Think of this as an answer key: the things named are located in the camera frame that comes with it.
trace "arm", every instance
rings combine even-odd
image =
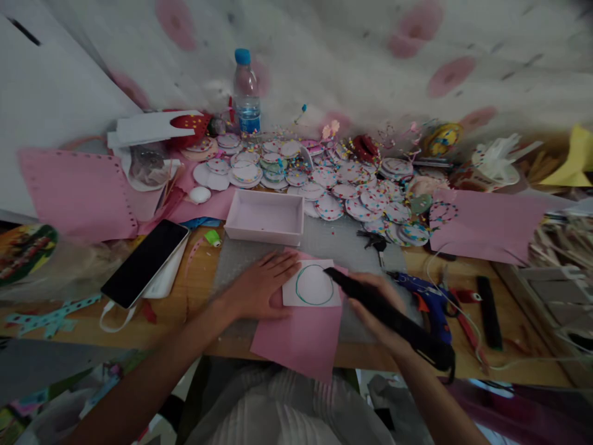
[[[406,308],[396,290],[385,278],[372,274],[351,274],[353,279],[374,286],[397,310]],[[393,355],[416,406],[436,445],[488,445],[484,435],[465,411],[434,376],[432,369],[410,344],[370,314],[357,300],[350,305],[364,325]]]
[[[80,422],[67,444],[128,445],[142,433],[204,349],[239,318],[282,318],[269,300],[300,269],[296,253],[270,253],[126,376]]]

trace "plastic water bottle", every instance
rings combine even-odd
[[[234,108],[239,118],[241,133],[253,135],[260,132],[259,85],[251,69],[251,55],[248,49],[235,50],[237,69],[234,81]]]

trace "blue bottle cap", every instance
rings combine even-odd
[[[249,49],[237,48],[235,50],[235,61],[239,65],[249,65],[251,63],[251,54]]]

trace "yellow paper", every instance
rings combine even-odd
[[[580,125],[573,127],[566,162],[540,184],[591,187],[584,172],[593,171],[593,133]]]

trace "black glue gun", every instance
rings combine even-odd
[[[410,343],[412,349],[439,371],[450,371],[449,380],[455,375],[455,351],[451,345],[431,336],[411,321],[388,301],[373,286],[360,283],[334,268],[324,269],[351,298],[358,300],[381,323],[397,332]]]

